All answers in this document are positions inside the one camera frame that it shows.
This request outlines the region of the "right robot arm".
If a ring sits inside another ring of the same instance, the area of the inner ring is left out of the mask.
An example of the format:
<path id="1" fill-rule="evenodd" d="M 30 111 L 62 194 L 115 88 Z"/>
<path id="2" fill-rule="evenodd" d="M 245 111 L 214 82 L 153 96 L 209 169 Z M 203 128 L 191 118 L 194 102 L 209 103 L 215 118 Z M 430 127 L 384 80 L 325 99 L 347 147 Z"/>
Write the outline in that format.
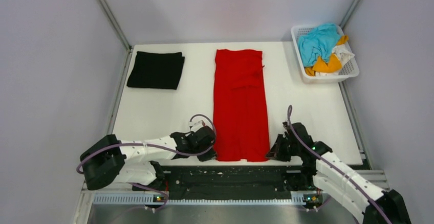
<path id="1" fill-rule="evenodd" d="M 345 164 L 322 141 L 313 141 L 302 123 L 283 123 L 266 157 L 302 161 L 299 173 L 284 180 L 289 191 L 323 191 L 349 211 L 358 223 L 410 223 L 404 198 L 396 190 L 384 190 Z"/>

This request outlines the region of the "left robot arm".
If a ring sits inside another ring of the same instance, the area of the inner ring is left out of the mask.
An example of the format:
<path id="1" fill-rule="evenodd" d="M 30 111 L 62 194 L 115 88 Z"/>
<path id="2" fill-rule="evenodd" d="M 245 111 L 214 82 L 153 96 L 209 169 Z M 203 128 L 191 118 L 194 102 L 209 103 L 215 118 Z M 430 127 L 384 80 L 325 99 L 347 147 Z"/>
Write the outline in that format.
<path id="1" fill-rule="evenodd" d="M 173 132 L 151 140 L 125 141 L 115 134 L 106 135 L 80 156 L 76 171 L 84 176 L 89 190 L 117 183 L 158 190 L 165 181 L 160 162 L 189 157 L 201 162 L 214 159 L 215 140 L 215 129 L 204 124 L 192 126 L 189 132 Z"/>

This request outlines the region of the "red t shirt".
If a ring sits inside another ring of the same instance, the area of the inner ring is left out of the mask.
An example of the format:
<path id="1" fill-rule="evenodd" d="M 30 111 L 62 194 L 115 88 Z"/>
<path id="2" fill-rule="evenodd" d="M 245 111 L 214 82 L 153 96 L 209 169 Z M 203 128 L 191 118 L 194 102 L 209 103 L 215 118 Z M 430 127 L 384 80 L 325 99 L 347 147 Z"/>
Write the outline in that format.
<path id="1" fill-rule="evenodd" d="M 270 149 L 263 53 L 217 50 L 213 87 L 217 160 L 264 162 Z"/>

